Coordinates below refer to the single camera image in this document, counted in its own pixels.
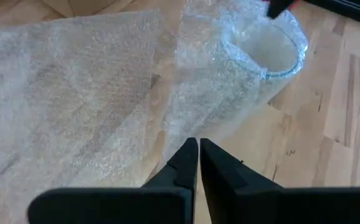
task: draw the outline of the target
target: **clear bubble wrap sheet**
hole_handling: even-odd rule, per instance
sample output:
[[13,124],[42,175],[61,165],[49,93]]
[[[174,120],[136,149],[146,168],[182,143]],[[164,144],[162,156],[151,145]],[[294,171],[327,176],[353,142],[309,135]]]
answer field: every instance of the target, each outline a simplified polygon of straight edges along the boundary
[[157,10],[0,29],[0,223],[26,223],[47,189],[142,185],[186,138],[230,134],[303,65],[298,22],[266,8],[189,0],[179,26]]

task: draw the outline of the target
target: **black object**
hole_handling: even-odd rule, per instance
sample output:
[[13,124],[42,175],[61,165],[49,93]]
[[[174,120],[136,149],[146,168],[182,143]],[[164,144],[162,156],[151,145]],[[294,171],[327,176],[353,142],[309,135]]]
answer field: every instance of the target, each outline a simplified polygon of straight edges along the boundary
[[[267,16],[274,19],[287,9],[294,0],[271,0]],[[319,7],[360,22],[360,0],[305,0]]]
[[305,0],[360,22],[360,0]]
[[267,9],[267,17],[272,19],[277,18],[277,16],[288,9],[294,1],[295,0],[271,0]]
[[[50,190],[29,223],[193,223],[197,158],[189,138],[140,188]],[[360,188],[284,189],[208,139],[200,160],[212,223],[360,223]]]

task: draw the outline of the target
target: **light wood surface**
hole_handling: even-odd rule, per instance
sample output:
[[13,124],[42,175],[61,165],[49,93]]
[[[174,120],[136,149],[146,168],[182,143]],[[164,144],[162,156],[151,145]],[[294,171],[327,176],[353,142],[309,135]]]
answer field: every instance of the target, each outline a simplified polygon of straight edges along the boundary
[[58,11],[66,17],[73,16],[90,16],[111,5],[126,5],[131,0],[42,0],[48,6]]
[[[99,13],[159,2],[118,0]],[[360,185],[360,23],[305,2],[293,13],[310,41],[305,68],[220,145],[284,187]],[[0,27],[60,17],[38,0],[0,0]],[[196,223],[208,223],[198,181]]]

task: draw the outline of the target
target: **wooden floor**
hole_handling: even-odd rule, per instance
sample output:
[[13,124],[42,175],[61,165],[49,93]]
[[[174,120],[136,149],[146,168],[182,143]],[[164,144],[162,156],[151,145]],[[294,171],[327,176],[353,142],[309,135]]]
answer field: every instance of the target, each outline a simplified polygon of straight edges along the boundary
[[[100,13],[159,0],[118,2]],[[360,23],[305,2],[293,13],[310,41],[305,68],[220,145],[285,187],[360,185]],[[0,0],[0,27],[60,17],[37,0]],[[201,183],[196,209],[206,223]]]

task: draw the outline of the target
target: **bubble wrap roll opening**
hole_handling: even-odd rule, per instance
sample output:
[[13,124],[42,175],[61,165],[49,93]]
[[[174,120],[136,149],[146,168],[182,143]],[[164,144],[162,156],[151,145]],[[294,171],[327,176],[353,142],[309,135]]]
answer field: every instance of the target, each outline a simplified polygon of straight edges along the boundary
[[289,11],[272,21],[266,11],[258,0],[187,1],[163,161],[189,136],[218,132],[220,141],[302,68],[308,43],[298,22]]
[[50,188],[142,184],[125,171],[148,153],[158,28],[128,12],[0,30],[0,223]]

